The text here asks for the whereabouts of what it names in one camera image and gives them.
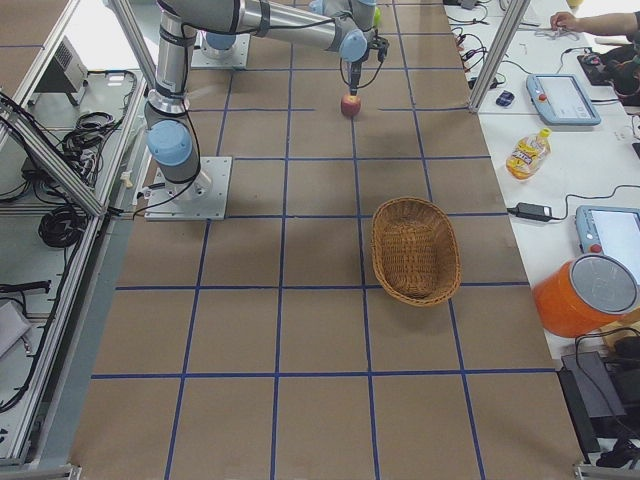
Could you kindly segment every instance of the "tablet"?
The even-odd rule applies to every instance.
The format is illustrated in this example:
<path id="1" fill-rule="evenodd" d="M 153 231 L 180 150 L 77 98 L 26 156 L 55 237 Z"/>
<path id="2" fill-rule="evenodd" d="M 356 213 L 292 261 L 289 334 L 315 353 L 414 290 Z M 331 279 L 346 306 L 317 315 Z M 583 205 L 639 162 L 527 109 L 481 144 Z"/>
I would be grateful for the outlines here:
<path id="1" fill-rule="evenodd" d="M 622 263 L 640 284 L 640 210 L 583 205 L 576 228 L 584 253 L 602 253 Z"/>
<path id="2" fill-rule="evenodd" d="M 548 125 L 600 123 L 600 115 L 575 75 L 531 74 L 527 77 L 527 90 Z"/>

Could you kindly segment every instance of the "brown basket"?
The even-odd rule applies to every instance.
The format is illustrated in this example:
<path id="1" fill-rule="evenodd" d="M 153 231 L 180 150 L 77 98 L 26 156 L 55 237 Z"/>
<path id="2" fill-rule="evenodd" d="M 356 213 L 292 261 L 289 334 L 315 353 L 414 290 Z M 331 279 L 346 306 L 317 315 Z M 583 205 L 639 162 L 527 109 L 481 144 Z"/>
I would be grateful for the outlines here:
<path id="1" fill-rule="evenodd" d="M 373 216 L 373 270 L 393 298 L 428 307 L 453 296 L 460 254 L 447 215 L 420 198 L 396 198 Z"/>

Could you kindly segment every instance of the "apple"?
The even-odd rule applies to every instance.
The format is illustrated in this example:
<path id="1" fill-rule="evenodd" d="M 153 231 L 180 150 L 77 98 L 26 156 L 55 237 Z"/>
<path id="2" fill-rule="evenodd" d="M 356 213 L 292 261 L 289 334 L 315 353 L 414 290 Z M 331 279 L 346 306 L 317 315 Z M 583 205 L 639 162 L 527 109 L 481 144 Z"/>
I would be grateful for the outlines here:
<path id="1" fill-rule="evenodd" d="M 340 100 L 340 111 L 345 117 L 353 118 L 360 112 L 362 100 L 357 95 L 345 93 Z"/>

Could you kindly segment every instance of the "gray lid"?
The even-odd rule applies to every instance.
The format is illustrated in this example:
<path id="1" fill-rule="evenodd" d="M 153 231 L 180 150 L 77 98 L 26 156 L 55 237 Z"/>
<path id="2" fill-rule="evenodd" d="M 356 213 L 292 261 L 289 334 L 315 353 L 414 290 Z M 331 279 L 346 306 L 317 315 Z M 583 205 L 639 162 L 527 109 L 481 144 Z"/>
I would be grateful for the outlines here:
<path id="1" fill-rule="evenodd" d="M 571 267 L 571 284 L 589 306 L 604 313 L 626 313 L 638 298 L 638 287 L 631 272 L 617 260 L 588 254 Z"/>

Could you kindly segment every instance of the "orange container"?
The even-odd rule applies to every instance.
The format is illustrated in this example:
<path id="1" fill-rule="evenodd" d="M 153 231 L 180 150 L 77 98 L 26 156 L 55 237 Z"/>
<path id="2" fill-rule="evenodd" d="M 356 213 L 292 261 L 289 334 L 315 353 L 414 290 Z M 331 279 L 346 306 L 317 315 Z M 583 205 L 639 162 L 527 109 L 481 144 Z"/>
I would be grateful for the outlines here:
<path id="1" fill-rule="evenodd" d="M 638 299 L 638 286 L 617 260 L 588 254 L 536 285 L 533 297 L 544 328 L 575 338 L 629 312 Z"/>

